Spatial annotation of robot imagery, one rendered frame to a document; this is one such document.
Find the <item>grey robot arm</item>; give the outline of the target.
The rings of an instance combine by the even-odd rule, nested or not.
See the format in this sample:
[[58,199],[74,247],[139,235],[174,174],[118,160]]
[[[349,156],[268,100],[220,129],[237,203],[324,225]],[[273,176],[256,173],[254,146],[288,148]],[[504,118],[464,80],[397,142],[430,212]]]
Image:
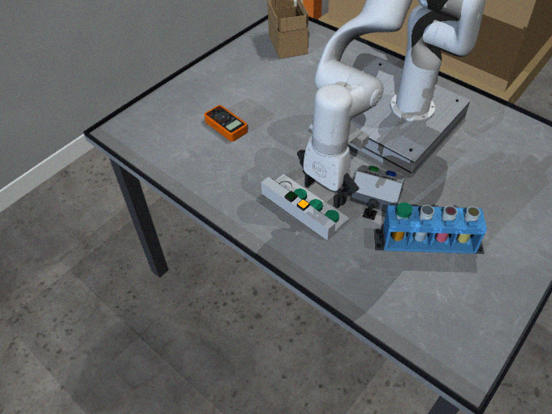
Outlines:
[[[399,92],[390,102],[398,117],[411,122],[433,116],[432,97],[442,63],[441,51],[456,57],[470,54],[485,7],[485,0],[418,2],[420,5],[408,18],[408,45]],[[351,125],[351,119],[378,104],[383,84],[377,77],[340,60],[350,42],[359,36],[399,31],[411,4],[412,0],[366,0],[361,13],[328,40],[315,74],[318,90],[309,127],[318,152],[335,155],[349,143],[359,149],[367,145],[369,135]]]

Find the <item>black table edge trim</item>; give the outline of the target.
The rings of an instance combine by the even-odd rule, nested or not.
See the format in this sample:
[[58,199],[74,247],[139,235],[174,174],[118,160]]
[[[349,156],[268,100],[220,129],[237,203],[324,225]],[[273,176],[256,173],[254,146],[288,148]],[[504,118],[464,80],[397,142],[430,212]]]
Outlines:
[[[111,114],[107,115],[105,118],[103,118],[102,120],[100,120],[99,122],[93,124],[91,127],[89,127],[88,129],[86,129],[85,131],[83,131],[84,135],[87,136],[90,140],[92,140],[94,143],[96,143],[97,145],[99,145],[100,147],[102,147],[106,152],[108,152],[109,154],[111,154],[113,157],[117,158],[119,161],[121,161],[121,163],[123,163],[125,166],[127,166],[128,168],[130,168],[131,170],[133,170],[134,172],[136,172],[140,177],[142,177],[143,179],[145,179],[146,181],[148,181],[149,183],[151,183],[154,187],[156,187],[158,190],[160,190],[161,192],[163,192],[164,194],[166,194],[170,199],[172,199],[173,201],[175,201],[176,203],[178,203],[179,205],[181,205],[183,208],[185,208],[188,212],[190,212],[191,214],[193,214],[194,216],[196,216],[197,218],[199,218],[202,222],[204,222],[206,225],[210,226],[212,229],[214,229],[217,233],[219,233],[220,235],[222,235],[223,237],[225,237],[226,239],[228,239],[229,241],[231,241],[235,246],[237,246],[238,248],[240,248],[241,250],[243,250],[244,252],[246,252],[249,256],[251,256],[252,258],[254,258],[255,260],[257,260],[258,262],[260,262],[263,266],[265,266],[267,269],[271,270],[273,273],[277,274],[280,278],[282,278],[283,280],[285,280],[286,282],[288,282],[289,284],[291,284],[294,288],[296,288],[298,291],[302,292],[304,295],[306,295],[309,299],[313,300],[314,302],[316,302],[317,304],[319,304],[320,306],[322,306],[325,310],[327,310],[329,313],[333,314],[334,316],[336,316],[339,320],[341,320],[342,322],[344,322],[345,324],[347,324],[348,326],[350,326],[353,330],[357,331],[359,334],[363,335],[365,338],[367,338],[369,341],[371,341],[372,343],[374,343],[375,345],[377,345],[378,347],[380,347],[383,351],[387,352],[389,355],[393,356],[396,360],[398,360],[399,362],[401,362],[402,364],[406,365],[408,368],[410,368],[412,371],[414,371],[415,373],[417,373],[418,375],[420,375],[421,377],[423,377],[426,381],[430,382],[431,384],[433,384],[434,386],[436,386],[439,390],[443,391],[445,394],[449,395],[451,398],[453,398],[454,400],[456,400],[458,403],[462,404],[463,406],[465,406],[468,410],[470,410],[471,412],[475,413],[475,414],[483,414],[485,409],[487,408],[487,406],[489,405],[489,402],[490,400],[493,398],[495,392],[497,391],[498,387],[500,386],[503,378],[506,376],[507,374],[507,371],[509,370],[509,368],[511,367],[514,359],[516,358],[517,354],[519,353],[521,347],[523,346],[524,344],[524,341],[526,340],[526,338],[528,337],[528,334],[530,333],[532,327],[534,326],[537,318],[539,317],[540,313],[541,313],[541,310],[544,308],[545,304],[546,304],[546,301],[549,299],[550,297],[550,294],[552,292],[552,286],[550,288],[550,290],[548,291],[545,299],[543,300],[540,308],[538,309],[535,317],[533,318],[529,328],[527,329],[524,337],[522,338],[522,340],[520,341],[520,344],[519,346],[516,348],[512,358],[510,359],[509,363],[507,364],[506,368],[504,369],[501,377],[498,379],[498,382],[496,383],[495,387],[493,388],[492,392],[490,393],[488,399],[485,401],[485,404],[484,406],[482,407],[481,410],[475,408],[474,406],[472,406],[469,402],[467,402],[466,400],[462,399],[461,397],[459,397],[457,394],[455,394],[453,391],[449,390],[448,388],[446,388],[444,385],[442,385],[440,382],[436,381],[435,379],[433,379],[432,377],[430,377],[427,373],[423,372],[422,370],[418,369],[414,364],[410,363],[409,361],[407,361],[406,359],[404,359],[402,356],[400,356],[399,354],[397,354],[395,351],[391,350],[390,348],[388,348],[385,344],[381,343],[380,341],[378,341],[376,338],[374,338],[372,335],[368,334],[366,331],[362,330],[359,326],[357,326],[356,324],[354,324],[353,322],[351,322],[350,320],[348,320],[347,318],[345,318],[342,314],[338,313],[337,311],[335,311],[333,308],[331,308],[329,305],[327,305],[326,303],[324,303],[323,301],[319,300],[316,296],[314,296],[313,294],[311,294],[309,291],[305,290],[302,286],[300,286],[299,284],[297,284],[296,282],[294,282],[293,280],[291,280],[290,278],[288,278],[285,274],[283,274],[282,272],[280,272],[279,270],[277,270],[276,268],[274,268],[271,264],[269,264],[268,262],[264,261],[262,258],[260,258],[257,254],[255,254],[254,252],[252,252],[251,250],[249,250],[248,248],[246,248],[245,246],[243,246],[240,242],[238,242],[237,240],[235,240],[234,238],[232,238],[231,236],[229,236],[226,232],[224,232],[223,230],[221,230],[220,228],[218,228],[217,226],[215,226],[212,222],[210,222],[209,220],[207,220],[206,218],[204,218],[203,216],[201,216],[199,213],[197,213],[194,209],[190,208],[188,205],[186,205],[185,203],[183,203],[180,199],[178,199],[177,197],[175,197],[174,195],[172,195],[170,192],[168,192],[165,188],[161,187],[159,184],[157,184],[156,182],[154,182],[153,180],[151,180],[151,178],[149,178],[148,176],[146,176],[145,174],[143,174],[141,171],[137,170],[133,165],[131,165],[130,163],[128,163],[127,161],[125,161],[123,158],[121,158],[118,154],[116,154],[115,152],[113,152],[112,150],[110,150],[109,148],[107,148],[103,143],[101,143],[100,141],[98,141],[97,139],[95,139],[93,136],[91,136],[89,133],[92,132],[93,130],[95,130],[96,128],[100,127],[103,123],[107,122],[108,120],[112,119],[115,115],[121,113],[122,111],[124,111],[126,108],[128,108],[129,106],[133,105],[134,103],[136,103],[137,101],[139,101],[140,99],[142,99],[143,97],[147,96],[148,94],[150,94],[152,91],[156,90],[157,88],[161,87],[162,85],[164,85],[165,83],[167,83],[168,81],[172,80],[173,78],[175,78],[177,75],[181,74],[182,72],[186,71],[188,68],[192,67],[193,65],[197,64],[199,61],[201,61],[202,59],[208,57],[209,55],[211,55],[212,53],[214,53],[215,51],[221,49],[223,46],[227,45],[228,43],[232,42],[234,39],[240,37],[241,35],[245,34],[247,31],[251,30],[252,28],[256,27],[258,24],[261,24],[262,22],[264,22],[265,20],[268,19],[268,15],[263,17],[262,19],[259,19],[257,22],[255,22],[254,24],[248,26],[247,28],[245,28],[244,30],[238,32],[237,34],[235,34],[233,37],[230,37],[229,39],[227,39],[226,41],[224,41],[223,43],[221,43],[220,45],[217,45],[216,47],[212,48],[210,51],[206,52],[205,54],[201,55],[199,58],[193,60],[192,62],[190,62],[188,65],[182,67],[181,69],[177,70],[175,73],[173,73],[172,75],[169,75],[168,77],[166,77],[164,80],[160,81],[159,83],[155,84],[153,87],[149,88],[148,90],[146,90],[145,92],[143,92],[142,94],[140,94],[139,96],[135,97],[134,99],[132,99],[131,101],[129,101],[128,103],[126,103],[125,105],[121,106],[120,108],[118,108],[117,110],[115,110],[114,112],[112,112]],[[361,37],[357,37],[355,40],[358,40],[360,42],[363,42],[365,43],[366,45],[370,45],[376,49],[379,49],[381,51],[384,51],[388,54],[391,54],[397,58],[401,58],[402,60],[405,59],[405,56],[403,56],[402,54],[398,54],[392,50],[389,50],[385,47],[382,47],[380,45],[377,45],[371,41],[367,41],[365,40],[364,38],[361,38]],[[475,86],[472,86],[468,83],[465,83],[463,82],[462,80],[458,80],[456,79],[455,77],[452,77],[448,74],[445,74],[443,72],[439,72],[438,73],[439,76],[443,77],[443,78],[446,78],[450,81],[453,81],[457,84],[460,84],[462,86],[464,86],[465,88],[469,88],[471,89],[472,91],[475,91],[481,95],[484,95],[488,98],[491,98],[497,102],[500,102],[502,103],[503,105],[505,106],[509,106],[511,107],[512,109],[514,110],[517,110],[523,114],[526,114],[538,121],[541,121],[549,126],[552,127],[552,122],[548,119],[545,119],[537,114],[534,114],[524,108],[521,108],[515,104],[512,104],[510,103],[509,101],[505,101],[503,100],[502,98],[500,97],[496,97],[494,96],[493,94],[491,93],[487,93],[486,91],[482,90],[482,89],[479,89]]]

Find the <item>white tube neck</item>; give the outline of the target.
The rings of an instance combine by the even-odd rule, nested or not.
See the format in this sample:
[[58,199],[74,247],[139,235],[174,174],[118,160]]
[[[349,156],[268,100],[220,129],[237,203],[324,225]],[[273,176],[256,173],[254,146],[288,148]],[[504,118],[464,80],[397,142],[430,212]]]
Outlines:
[[477,220],[480,216],[480,210],[476,207],[468,207],[467,211],[466,211],[466,217],[470,220]]

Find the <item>orange pocket multimeter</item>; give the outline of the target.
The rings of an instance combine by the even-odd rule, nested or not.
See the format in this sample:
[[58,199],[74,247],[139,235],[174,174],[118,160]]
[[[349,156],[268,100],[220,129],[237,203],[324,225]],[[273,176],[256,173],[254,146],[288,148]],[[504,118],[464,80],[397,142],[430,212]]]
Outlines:
[[205,122],[229,141],[235,141],[248,132],[247,124],[221,105],[205,113]]

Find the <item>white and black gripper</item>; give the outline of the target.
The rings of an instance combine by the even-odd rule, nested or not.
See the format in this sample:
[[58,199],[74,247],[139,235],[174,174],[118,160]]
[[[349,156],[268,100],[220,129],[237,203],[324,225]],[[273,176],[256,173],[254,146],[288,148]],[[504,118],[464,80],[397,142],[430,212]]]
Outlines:
[[[335,199],[335,208],[344,205],[347,196],[359,190],[359,187],[350,176],[351,157],[350,149],[347,147],[343,152],[335,155],[320,153],[313,147],[311,136],[308,140],[306,150],[297,152],[300,165],[303,167],[304,186],[308,187],[318,181],[338,195]],[[341,186],[343,185],[343,190]]]

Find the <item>brown cardboard box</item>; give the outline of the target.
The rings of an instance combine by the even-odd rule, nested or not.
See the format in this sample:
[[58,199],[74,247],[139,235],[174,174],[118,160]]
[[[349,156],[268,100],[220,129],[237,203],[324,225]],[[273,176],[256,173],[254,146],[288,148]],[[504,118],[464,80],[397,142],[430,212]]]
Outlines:
[[269,37],[278,58],[308,54],[308,12],[301,0],[297,6],[294,0],[267,0],[267,4]]

